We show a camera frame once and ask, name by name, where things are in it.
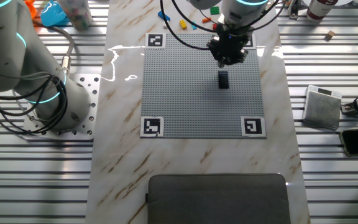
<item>metal mounting plate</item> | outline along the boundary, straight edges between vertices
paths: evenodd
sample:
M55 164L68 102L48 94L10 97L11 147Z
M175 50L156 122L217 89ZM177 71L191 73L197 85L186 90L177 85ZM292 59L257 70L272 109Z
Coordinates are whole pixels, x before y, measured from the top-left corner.
M27 140L40 140L40 139L58 139L58 140L90 140L94 138L94 129L96 126L96 113L98 111L99 87L101 75L98 74L70 74L70 78L74 82L78 82L85 87L91 98L91 107L86 118L76 127L67 132L58 133L57 131L50 130L45 134L36 135L23 135ZM24 119L24 129L36 130L42 127L43 124L38 121L30 120L28 116Z

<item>metal grating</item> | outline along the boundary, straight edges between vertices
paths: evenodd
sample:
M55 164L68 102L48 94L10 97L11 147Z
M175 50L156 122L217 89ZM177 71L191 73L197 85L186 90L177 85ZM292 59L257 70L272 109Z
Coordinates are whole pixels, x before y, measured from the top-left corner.
M95 19L89 30L65 28L79 45L72 67L77 73L101 73L109 4L89 3ZM346 158L338 138L339 131L358 128L358 119L342 116L337 131L307 128L301 120L308 85L340 91L343 103L358 96L358 8L333 9L318 27L301 15L278 21L311 223L358 224L358 158ZM326 42L330 30L336 35ZM39 33L61 60L65 38ZM0 223L84 223L91 153L92 142L28 144L0 127Z

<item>marble tabletop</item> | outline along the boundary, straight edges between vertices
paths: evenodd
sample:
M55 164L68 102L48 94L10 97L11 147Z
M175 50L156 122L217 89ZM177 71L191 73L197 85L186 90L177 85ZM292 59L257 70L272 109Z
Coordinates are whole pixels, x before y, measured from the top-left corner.
M279 173L288 182L293 224L310 222L276 22L256 31L267 139L141 139L145 33L168 32L158 0L111 0L92 156L87 224L147 223L147 184L157 174ZM180 15L165 12L178 33ZM177 0L190 19L203 16ZM255 26L275 15L271 11ZM212 23L204 24L212 28Z

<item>robot end effector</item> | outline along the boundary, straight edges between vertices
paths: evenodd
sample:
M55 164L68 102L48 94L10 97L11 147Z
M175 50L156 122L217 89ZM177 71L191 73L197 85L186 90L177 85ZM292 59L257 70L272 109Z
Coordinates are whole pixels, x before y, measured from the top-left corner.
M188 0L197 9L207 9L220 0ZM224 0L223 14L218 20L217 36L215 35L207 44L218 66L242 63L248 51L244 48L252 37L251 25L265 14L268 0Z

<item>plastic container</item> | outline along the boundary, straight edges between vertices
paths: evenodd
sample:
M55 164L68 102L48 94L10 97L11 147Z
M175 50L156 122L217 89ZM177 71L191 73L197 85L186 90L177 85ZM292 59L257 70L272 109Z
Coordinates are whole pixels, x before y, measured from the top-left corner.
M87 0L58 0L58 2L76 29L86 29L92 24L93 18Z
M319 22L330 12L338 0L311 0L306 17L313 22Z

